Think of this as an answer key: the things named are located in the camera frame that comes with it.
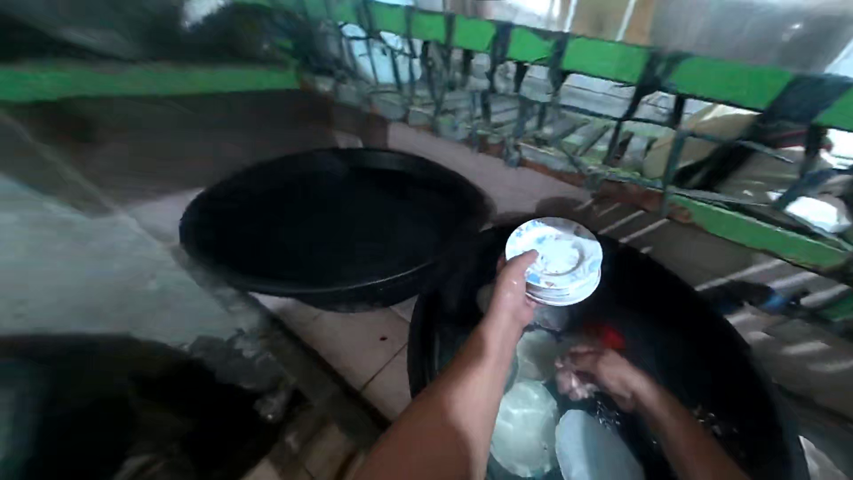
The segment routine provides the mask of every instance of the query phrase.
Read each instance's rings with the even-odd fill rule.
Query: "large black basin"
[[[458,173],[381,149],[260,163],[197,196],[181,243],[235,287],[359,311],[414,296],[435,261],[485,221]]]
[[[514,226],[483,231],[440,267],[421,293],[409,331],[409,387],[417,395],[438,374],[482,318],[475,294],[495,277],[495,264]],[[601,285],[572,306],[568,333],[588,324],[610,325],[625,337],[624,355],[650,373],[698,416],[722,432],[723,446],[753,479],[807,480],[796,424],[749,346],[689,285],[631,247],[600,237]],[[571,402],[561,411],[615,408],[609,399]],[[648,428],[618,413],[618,432],[642,463],[646,478],[673,477]],[[490,459],[490,478],[512,478]],[[548,477],[561,478],[559,469]]]

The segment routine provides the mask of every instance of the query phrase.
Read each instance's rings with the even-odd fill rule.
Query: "white plate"
[[[505,254],[511,259],[532,249],[539,256],[525,278],[542,289],[580,290],[601,269],[603,252],[595,235],[571,220],[546,217],[525,222],[507,239]]]
[[[526,292],[527,296],[532,298],[534,301],[538,301],[539,303],[545,305],[551,305],[554,307],[567,307],[569,305],[574,305],[575,303],[579,303],[581,301],[589,298],[590,295],[595,292],[595,289],[598,288],[598,284],[601,283],[601,270],[598,271],[598,277],[596,277],[594,282],[589,283],[583,289],[578,289],[572,292],[571,295],[568,296],[546,296],[538,293]]]

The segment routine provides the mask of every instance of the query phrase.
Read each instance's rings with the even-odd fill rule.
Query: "submerged plate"
[[[562,293],[587,284],[601,269],[601,245],[583,225],[559,217],[525,222],[507,240],[511,259],[528,250],[539,252],[526,272],[527,283]]]

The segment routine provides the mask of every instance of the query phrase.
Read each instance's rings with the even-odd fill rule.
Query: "person's right hand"
[[[609,348],[577,345],[569,349],[562,364],[575,375],[591,376],[626,412],[634,409],[637,392],[652,382],[645,372]]]

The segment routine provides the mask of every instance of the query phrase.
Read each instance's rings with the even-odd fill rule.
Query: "metal bar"
[[[687,103],[687,98],[684,95],[676,95],[676,104],[670,113],[669,127],[678,130],[678,126],[682,123],[684,116],[684,105]]]
[[[610,130],[609,126],[602,126],[598,129],[594,130],[591,135],[586,137],[583,142],[578,145],[577,149],[574,152],[576,156],[584,156],[592,148],[593,145],[598,143],[601,140],[601,137],[604,137],[604,134]]]
[[[684,131],[679,130],[676,132],[676,137],[672,141],[672,147],[670,148],[670,156],[666,159],[663,180],[664,195],[660,201],[660,216],[662,217],[666,217],[669,214],[669,200],[672,194],[670,185],[672,184],[672,178],[676,174],[678,160],[682,157],[682,150],[684,149],[684,141],[686,139],[687,135]]]
[[[809,125],[805,133],[805,152],[803,163],[800,164],[800,177],[811,172],[817,164],[818,155],[821,153],[821,144],[827,135],[827,129],[822,126]]]

